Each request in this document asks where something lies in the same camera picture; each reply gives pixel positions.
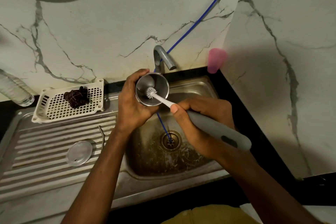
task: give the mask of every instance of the black countertop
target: black countertop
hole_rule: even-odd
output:
[[[247,111],[239,97],[236,95],[220,71],[218,71],[216,74],[209,74],[206,70],[206,67],[201,67],[164,74],[169,82],[177,82],[205,75],[210,78],[218,96],[221,99],[228,100],[232,104],[234,123],[242,134],[250,138],[252,142],[251,153],[258,163],[292,195],[301,198],[301,193],[299,193],[297,189],[298,181],[296,181],[292,176],[282,159],[279,157],[271,143],[265,137],[261,129],[258,127],[250,113]],[[124,82],[125,81],[106,84],[104,87],[104,94],[120,92]],[[37,99],[38,97],[36,97],[35,102],[30,107],[36,106]],[[3,137],[10,124],[10,121],[15,115],[15,112],[19,109],[23,108],[11,101],[0,102],[0,138]],[[315,182],[319,183],[320,180],[309,180],[309,184],[314,184]],[[173,206],[164,205],[165,202],[172,202],[172,200],[175,202]],[[157,219],[153,222],[159,223],[173,217],[185,209],[191,209],[197,206],[208,204],[228,204],[232,206],[239,206],[246,202],[248,202],[248,200],[236,182],[232,178],[225,178],[142,204],[114,210],[110,213],[109,220],[116,218],[118,215],[125,216],[125,214],[129,212],[141,213],[149,208],[150,211],[159,211],[162,209],[162,212],[166,212],[162,215],[161,219]]]

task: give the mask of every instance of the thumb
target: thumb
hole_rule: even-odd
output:
[[[192,131],[196,128],[189,119],[187,112],[178,104],[173,104],[170,107],[170,111],[173,113],[175,120],[178,122],[184,133],[185,131]]]

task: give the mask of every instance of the metal faucet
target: metal faucet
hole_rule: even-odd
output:
[[[161,45],[157,45],[154,47],[154,63],[155,63],[155,72],[161,74],[161,59],[166,64],[169,70],[176,69],[176,65],[173,60],[170,58],[168,53],[166,53],[165,49]]]

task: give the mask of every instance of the dark sponge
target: dark sponge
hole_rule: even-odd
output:
[[[78,108],[82,105],[90,103],[87,98],[87,89],[80,86],[79,90],[72,90],[70,92],[65,92],[63,98],[69,102],[72,108]]]

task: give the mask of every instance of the stainless steel cup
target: stainless steel cup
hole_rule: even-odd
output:
[[[167,98],[169,94],[169,83],[167,79],[158,73],[147,73],[141,77],[135,85],[136,99],[146,106],[156,106],[161,102],[155,98],[149,99],[146,91],[149,87],[154,88],[157,94],[163,98]]]

